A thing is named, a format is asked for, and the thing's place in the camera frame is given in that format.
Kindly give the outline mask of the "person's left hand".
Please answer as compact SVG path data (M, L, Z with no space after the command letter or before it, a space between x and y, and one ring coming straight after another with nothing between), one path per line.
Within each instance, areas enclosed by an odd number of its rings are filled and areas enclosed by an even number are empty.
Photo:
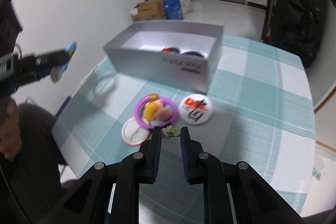
M14 100L10 100L6 111L7 116L1 123L1 153L6 159L13 160L22 148L19 115Z

